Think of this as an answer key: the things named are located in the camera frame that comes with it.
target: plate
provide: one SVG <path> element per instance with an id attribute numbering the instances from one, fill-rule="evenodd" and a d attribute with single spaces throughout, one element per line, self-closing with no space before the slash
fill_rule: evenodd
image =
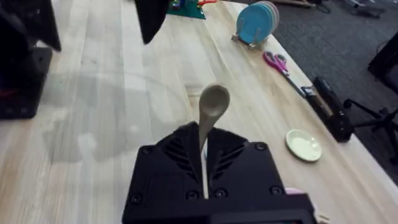
<path id="1" fill-rule="evenodd" d="M 267 4 L 268 6 L 270 6 L 274 10 L 275 20 L 276 20 L 275 26 L 274 26 L 274 30 L 275 30 L 278 27 L 278 25 L 279 25 L 279 10 L 278 10 L 278 8 L 276 7 L 276 5 L 274 3 L 269 2 L 269 1 L 259 1 L 259 2 L 263 3 L 263 4 Z"/>
<path id="2" fill-rule="evenodd" d="M 239 30 L 239 22 L 243 20 L 242 28 L 239 32 L 239 38 L 245 43 L 252 43 L 258 28 L 257 42 L 263 41 L 272 29 L 272 14 L 262 6 L 253 4 L 246 7 L 238 16 L 236 29 Z"/>
<path id="3" fill-rule="evenodd" d="M 286 134 L 286 144 L 299 159 L 315 162 L 321 158 L 322 148 L 319 142 L 309 133 L 302 130 L 291 130 Z"/>
<path id="4" fill-rule="evenodd" d="M 257 4 L 257 5 L 261 6 L 261 7 L 266 8 L 266 9 L 271 13 L 271 16 L 272 16 L 272 29 L 271 29 L 271 33 L 272 33 L 272 32 L 275 30 L 276 26 L 277 26 L 277 18 L 276 18 L 275 9 L 274 9 L 273 7 L 271 7 L 270 5 L 268 5 L 268 4 L 266 3 L 266 1 L 257 2 L 257 3 L 255 3 L 255 4 Z"/>

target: pink scissors handle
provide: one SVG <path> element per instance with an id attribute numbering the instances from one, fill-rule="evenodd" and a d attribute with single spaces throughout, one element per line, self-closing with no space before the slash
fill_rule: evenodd
<path id="1" fill-rule="evenodd" d="M 262 57 L 270 66 L 274 67 L 276 70 L 278 70 L 278 72 L 284 74 L 284 68 L 280 65 L 272 52 L 265 51 Z"/>
<path id="2" fill-rule="evenodd" d="M 281 54 L 275 54 L 275 59 L 277 60 L 279 65 L 282 67 L 282 69 L 284 71 L 286 71 L 286 73 L 288 73 L 289 71 L 287 70 L 287 67 L 286 67 L 287 59 L 285 58 L 285 56 L 283 56 Z"/>

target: scissors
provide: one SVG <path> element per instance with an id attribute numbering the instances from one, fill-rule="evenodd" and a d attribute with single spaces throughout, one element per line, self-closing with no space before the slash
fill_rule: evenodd
<path id="1" fill-rule="evenodd" d="M 302 97 L 305 98 L 305 93 L 290 79 L 289 71 L 287 70 L 286 63 L 287 59 L 281 54 L 273 54 L 272 52 L 265 51 L 262 55 L 264 60 L 268 65 L 274 67 L 278 72 L 280 72 L 288 83 L 295 89 L 295 91 Z"/>

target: screw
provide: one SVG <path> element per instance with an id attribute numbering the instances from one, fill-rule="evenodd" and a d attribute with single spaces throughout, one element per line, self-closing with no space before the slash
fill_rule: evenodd
<path id="1" fill-rule="evenodd" d="M 257 143 L 256 144 L 256 149 L 258 150 L 258 151 L 263 151 L 263 150 L 266 150 L 266 145 L 264 144 L 264 143 Z"/>
<path id="2" fill-rule="evenodd" d="M 134 205 L 138 205 L 142 202 L 142 196 L 141 194 L 135 194 L 131 197 L 130 199 L 131 203 L 133 203 Z"/>
<path id="3" fill-rule="evenodd" d="M 278 187 L 278 186 L 273 186 L 269 190 L 271 191 L 271 194 L 273 194 L 273 195 L 281 195 L 281 194 L 283 194 L 282 188 Z"/>
<path id="4" fill-rule="evenodd" d="M 144 153 L 145 155 L 148 155 L 152 152 L 152 149 L 149 147 L 145 147 L 142 149 L 142 153 Z"/>
<path id="5" fill-rule="evenodd" d="M 227 197 L 228 193 L 226 192 L 225 189 L 218 189 L 216 191 L 214 191 L 214 196 L 216 198 L 225 198 Z"/>
<path id="6" fill-rule="evenodd" d="M 187 192 L 186 196 L 187 200 L 196 200 L 199 198 L 199 194 L 198 192 L 191 190 L 189 192 Z"/>

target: colorful toy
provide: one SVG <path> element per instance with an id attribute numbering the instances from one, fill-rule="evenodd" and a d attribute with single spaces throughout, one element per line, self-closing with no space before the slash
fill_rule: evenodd
<path id="1" fill-rule="evenodd" d="M 215 3 L 217 0 L 173 0 L 170 2 L 168 14 L 206 19 L 202 7 L 208 3 Z"/>

